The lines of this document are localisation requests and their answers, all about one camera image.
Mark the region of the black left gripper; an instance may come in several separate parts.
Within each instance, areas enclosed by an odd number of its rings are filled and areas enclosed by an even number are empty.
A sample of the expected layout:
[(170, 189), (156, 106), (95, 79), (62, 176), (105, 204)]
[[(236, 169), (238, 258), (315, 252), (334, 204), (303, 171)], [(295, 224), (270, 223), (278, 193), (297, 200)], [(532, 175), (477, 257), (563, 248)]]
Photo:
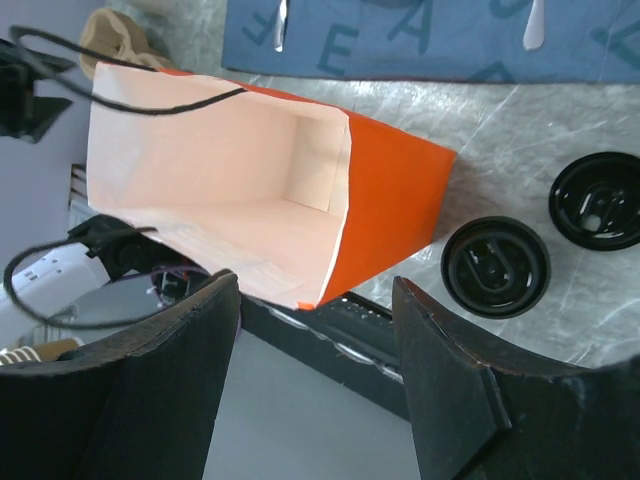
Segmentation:
[(45, 77), (23, 60), (16, 46), (1, 40), (1, 136), (37, 144), (72, 105), (60, 97), (39, 97)]

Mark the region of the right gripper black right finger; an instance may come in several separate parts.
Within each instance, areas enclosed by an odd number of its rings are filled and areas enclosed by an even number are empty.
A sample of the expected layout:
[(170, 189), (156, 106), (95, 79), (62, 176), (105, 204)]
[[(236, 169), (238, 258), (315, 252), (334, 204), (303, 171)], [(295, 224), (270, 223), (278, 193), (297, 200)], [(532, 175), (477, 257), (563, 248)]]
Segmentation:
[(639, 360), (589, 369), (518, 347), (398, 277), (392, 317), (424, 479), (635, 479)]

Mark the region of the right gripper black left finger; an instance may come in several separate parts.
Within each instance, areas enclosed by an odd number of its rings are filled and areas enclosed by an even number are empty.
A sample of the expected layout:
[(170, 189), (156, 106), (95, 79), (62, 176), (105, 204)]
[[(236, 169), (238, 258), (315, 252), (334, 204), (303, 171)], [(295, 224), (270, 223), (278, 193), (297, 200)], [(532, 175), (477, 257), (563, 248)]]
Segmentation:
[(239, 313), (224, 270), (136, 325), (3, 367), (2, 477), (201, 478)]

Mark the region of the brown cardboard cup carrier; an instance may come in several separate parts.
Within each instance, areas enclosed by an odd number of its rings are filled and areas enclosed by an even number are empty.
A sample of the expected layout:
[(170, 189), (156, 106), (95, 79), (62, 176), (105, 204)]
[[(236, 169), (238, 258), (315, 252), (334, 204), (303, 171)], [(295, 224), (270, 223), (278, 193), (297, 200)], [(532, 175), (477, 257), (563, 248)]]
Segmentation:
[(131, 17), (109, 8), (100, 8), (89, 16), (79, 44), (136, 65), (174, 68), (168, 58), (149, 45), (144, 30)]

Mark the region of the black plastic cup lid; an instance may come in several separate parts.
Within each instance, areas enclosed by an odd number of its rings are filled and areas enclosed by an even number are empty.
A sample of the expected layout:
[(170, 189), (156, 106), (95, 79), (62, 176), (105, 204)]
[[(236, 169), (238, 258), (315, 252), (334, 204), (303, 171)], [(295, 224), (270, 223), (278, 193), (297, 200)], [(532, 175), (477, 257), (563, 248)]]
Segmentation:
[(621, 152), (581, 157), (554, 180), (548, 199), (556, 229), (575, 245), (616, 251), (639, 243), (639, 158)]

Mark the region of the orange paper bag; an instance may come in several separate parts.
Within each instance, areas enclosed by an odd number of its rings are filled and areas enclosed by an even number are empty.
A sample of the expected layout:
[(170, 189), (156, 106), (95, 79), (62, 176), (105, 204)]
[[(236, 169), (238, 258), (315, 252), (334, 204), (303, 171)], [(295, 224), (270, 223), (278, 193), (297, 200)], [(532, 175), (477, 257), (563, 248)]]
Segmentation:
[[(24, 38), (66, 40), (14, 25)], [(456, 154), (339, 107), (98, 54), (91, 89), (30, 65), (91, 104), (87, 193), (239, 291), (311, 310), (428, 246)]]

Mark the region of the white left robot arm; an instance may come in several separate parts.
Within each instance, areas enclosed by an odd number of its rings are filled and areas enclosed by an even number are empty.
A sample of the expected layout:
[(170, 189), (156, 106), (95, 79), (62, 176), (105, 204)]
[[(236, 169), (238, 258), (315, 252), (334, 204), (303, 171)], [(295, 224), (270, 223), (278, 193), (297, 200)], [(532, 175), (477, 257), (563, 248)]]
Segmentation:
[[(70, 107), (66, 98), (39, 97), (37, 59), (50, 74), (74, 64), (66, 59), (1, 43), (1, 134), (38, 143)], [(11, 343), (35, 325), (70, 327), (62, 315), (83, 295), (122, 280), (148, 277), (161, 305), (171, 304), (208, 273), (194, 262), (136, 231), (124, 222), (95, 215), (65, 240), (31, 247), (9, 261), (2, 274), (1, 340)]]

